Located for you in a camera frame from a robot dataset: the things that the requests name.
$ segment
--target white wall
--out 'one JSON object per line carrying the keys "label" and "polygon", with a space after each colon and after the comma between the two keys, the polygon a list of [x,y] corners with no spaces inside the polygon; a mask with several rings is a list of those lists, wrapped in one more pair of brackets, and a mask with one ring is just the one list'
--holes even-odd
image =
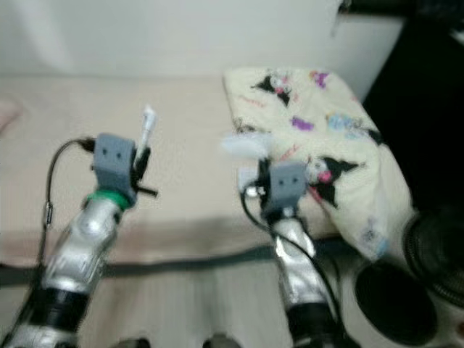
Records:
{"label": "white wall", "polygon": [[335,70],[360,98],[402,23],[341,18],[339,0],[2,0],[0,74],[218,75]]}

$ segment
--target fan grille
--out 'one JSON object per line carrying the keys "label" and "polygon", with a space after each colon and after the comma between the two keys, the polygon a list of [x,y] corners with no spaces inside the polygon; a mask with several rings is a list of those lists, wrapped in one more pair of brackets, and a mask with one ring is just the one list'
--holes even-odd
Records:
{"label": "fan grille", "polygon": [[414,274],[430,290],[464,308],[464,209],[442,207],[422,214],[405,234]]}

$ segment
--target green ring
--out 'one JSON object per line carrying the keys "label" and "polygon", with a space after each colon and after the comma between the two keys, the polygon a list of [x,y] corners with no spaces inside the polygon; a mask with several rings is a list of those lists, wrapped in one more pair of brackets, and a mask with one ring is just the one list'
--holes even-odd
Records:
{"label": "green ring", "polygon": [[126,210],[131,207],[129,201],[122,194],[119,194],[116,191],[98,190],[89,194],[87,199],[111,199],[122,210]]}

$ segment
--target beige bedsheet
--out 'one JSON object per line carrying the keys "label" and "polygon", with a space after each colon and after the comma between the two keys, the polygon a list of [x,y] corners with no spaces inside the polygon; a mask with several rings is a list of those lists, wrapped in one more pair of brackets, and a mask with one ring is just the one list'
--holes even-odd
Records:
{"label": "beige bedsheet", "polygon": [[[160,195],[157,200],[140,196],[126,213],[110,261],[203,258],[268,243],[240,208],[236,169],[243,162],[220,151],[220,140],[233,131],[220,78],[0,78],[0,96],[24,109],[0,136],[1,263],[34,263],[46,171],[57,147],[69,138],[101,132],[138,139],[147,102],[159,122],[144,184]],[[60,162],[50,244],[94,188],[90,164],[91,157],[77,149]],[[304,204],[313,234],[333,235],[322,209],[315,202]]]}

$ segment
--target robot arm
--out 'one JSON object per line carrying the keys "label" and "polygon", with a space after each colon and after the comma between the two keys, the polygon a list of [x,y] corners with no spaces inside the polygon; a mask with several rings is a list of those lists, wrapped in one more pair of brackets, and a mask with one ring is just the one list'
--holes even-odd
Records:
{"label": "robot arm", "polygon": [[[294,347],[360,348],[344,329],[339,304],[315,259],[316,249],[297,217],[298,201],[307,190],[306,166],[300,162],[271,165],[262,160],[258,179],[241,194],[246,215],[274,240],[281,296]],[[249,212],[247,189],[260,194],[263,225]]]}
{"label": "robot arm", "polygon": [[[78,346],[79,325],[102,277],[124,211],[135,205],[138,192],[156,195],[138,185],[148,162],[146,144],[156,118],[149,107],[144,116],[138,150],[133,141],[109,134],[101,134],[91,146],[97,190],[62,234],[39,284],[31,289],[19,322],[1,348]],[[46,207],[47,225],[51,203]]]}

